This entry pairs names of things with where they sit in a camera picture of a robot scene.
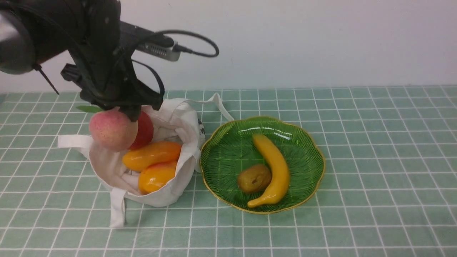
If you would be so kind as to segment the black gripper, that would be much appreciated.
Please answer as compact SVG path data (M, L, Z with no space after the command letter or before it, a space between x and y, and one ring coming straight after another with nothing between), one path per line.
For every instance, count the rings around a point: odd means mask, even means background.
M91 22L81 40L69 46L74 64L62 69L64 80L81 89L80 97L110 110L120 107L131 122L137 122L142 106L160 109L165 88L154 69L159 91L154 91L137 78L132 54L140 49L159 48L164 57L165 34L127 24L122 21Z

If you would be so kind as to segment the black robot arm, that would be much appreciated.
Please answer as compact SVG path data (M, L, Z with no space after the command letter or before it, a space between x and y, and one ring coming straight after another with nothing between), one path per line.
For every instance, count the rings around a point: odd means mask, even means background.
M120 16L119 0L2 0L1 71L41 72L43 63L68 51L74 64L61 76L81 89L80 98L137 121L142 106L161 108L165 90L153 69L159 92L137 78L132 54L149 33Z

